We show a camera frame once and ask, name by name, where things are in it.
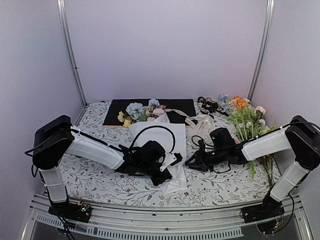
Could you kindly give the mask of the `white wrapping paper sheet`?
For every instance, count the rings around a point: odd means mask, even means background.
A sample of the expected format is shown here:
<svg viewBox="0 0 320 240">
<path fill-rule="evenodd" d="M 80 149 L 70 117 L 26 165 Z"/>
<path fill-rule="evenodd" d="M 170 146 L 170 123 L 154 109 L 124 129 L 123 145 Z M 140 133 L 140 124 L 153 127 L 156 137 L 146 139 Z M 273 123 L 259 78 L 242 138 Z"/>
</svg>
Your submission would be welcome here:
<svg viewBox="0 0 320 240">
<path fill-rule="evenodd" d="M 158 185 L 163 194 L 184 191 L 187 187 L 187 179 L 184 171 L 184 163 L 187 159 L 186 125 L 185 123 L 171 123 L 167 115 L 157 118 L 155 121 L 137 122 L 128 127 L 130 133 L 137 140 L 135 147 L 142 147 L 148 141 L 158 142 L 165 150 L 165 156 L 170 153 L 180 153 L 182 161 L 174 166 L 168 166 L 166 170 L 172 175 L 172 179 Z"/>
</svg>

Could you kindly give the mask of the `cream printed ribbon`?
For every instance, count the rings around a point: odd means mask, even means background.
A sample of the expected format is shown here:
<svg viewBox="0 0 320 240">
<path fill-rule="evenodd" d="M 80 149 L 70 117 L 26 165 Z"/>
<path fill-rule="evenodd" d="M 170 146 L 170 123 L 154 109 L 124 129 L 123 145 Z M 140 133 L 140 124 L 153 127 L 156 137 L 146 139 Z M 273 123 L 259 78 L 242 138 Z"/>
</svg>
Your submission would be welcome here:
<svg viewBox="0 0 320 240">
<path fill-rule="evenodd" d="M 189 116 L 181 110 L 178 109 L 165 109 L 166 113 L 175 112 L 180 116 L 185 117 L 185 123 L 192 127 L 192 132 L 190 138 L 193 136 L 200 136 L 205 140 L 210 138 L 210 132 L 216 129 L 214 123 L 214 117 L 210 114 L 200 114 L 197 116 Z"/>
</svg>

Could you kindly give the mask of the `bouquet of fake flowers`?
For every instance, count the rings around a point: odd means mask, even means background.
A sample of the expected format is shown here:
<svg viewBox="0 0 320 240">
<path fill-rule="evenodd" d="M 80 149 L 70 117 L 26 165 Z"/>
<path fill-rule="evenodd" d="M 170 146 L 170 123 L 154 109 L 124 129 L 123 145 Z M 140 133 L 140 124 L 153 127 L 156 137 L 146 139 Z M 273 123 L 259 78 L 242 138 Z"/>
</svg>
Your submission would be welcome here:
<svg viewBox="0 0 320 240">
<path fill-rule="evenodd" d="M 166 107 L 155 98 L 149 99 L 147 105 L 140 102 L 131 102 L 124 111 L 118 112 L 117 120 L 125 128 L 138 122 L 154 122 L 165 115 Z"/>
</svg>

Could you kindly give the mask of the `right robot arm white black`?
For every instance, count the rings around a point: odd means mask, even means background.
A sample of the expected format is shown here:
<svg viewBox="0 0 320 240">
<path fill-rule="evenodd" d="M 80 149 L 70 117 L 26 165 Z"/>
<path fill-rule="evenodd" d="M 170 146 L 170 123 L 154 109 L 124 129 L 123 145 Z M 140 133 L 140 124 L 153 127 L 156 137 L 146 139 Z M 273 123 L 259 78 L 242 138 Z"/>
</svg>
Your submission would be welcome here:
<svg viewBox="0 0 320 240">
<path fill-rule="evenodd" d="M 214 166 L 222 162 L 242 165 L 278 152 L 294 152 L 293 163 L 271 187 L 258 208 L 262 218 L 274 214 L 278 203 L 320 164 L 320 128 L 300 115 L 294 116 L 284 126 L 239 144 L 224 127 L 213 130 L 209 135 L 213 146 L 206 146 L 200 139 L 196 143 L 198 150 L 185 162 L 190 169 L 212 172 Z"/>
</svg>

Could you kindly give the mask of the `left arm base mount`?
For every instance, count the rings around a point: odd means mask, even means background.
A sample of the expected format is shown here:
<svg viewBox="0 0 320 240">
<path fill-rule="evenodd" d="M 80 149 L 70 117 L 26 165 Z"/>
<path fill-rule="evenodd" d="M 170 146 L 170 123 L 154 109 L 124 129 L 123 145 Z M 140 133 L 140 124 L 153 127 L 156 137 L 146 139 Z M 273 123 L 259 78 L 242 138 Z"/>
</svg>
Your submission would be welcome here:
<svg viewBox="0 0 320 240">
<path fill-rule="evenodd" d="M 61 203 L 51 202 L 48 213 L 62 219 L 88 223 L 92 214 L 92 206 L 84 201 L 78 203 L 71 203 L 68 200 Z"/>
</svg>

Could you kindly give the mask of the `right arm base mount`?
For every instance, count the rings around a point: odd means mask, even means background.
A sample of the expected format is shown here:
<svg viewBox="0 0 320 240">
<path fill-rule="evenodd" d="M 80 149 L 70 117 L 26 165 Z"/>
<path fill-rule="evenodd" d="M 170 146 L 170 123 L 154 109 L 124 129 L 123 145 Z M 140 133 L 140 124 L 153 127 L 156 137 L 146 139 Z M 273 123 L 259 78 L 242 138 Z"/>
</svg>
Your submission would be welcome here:
<svg viewBox="0 0 320 240">
<path fill-rule="evenodd" d="M 258 230 L 264 235 L 273 235 L 284 219 L 284 208 L 282 202 L 274 200 L 270 196 L 266 196 L 261 204 L 243 207 L 239 216 L 245 223 L 258 222 L 273 218 L 271 221 L 259 223 Z"/>
</svg>

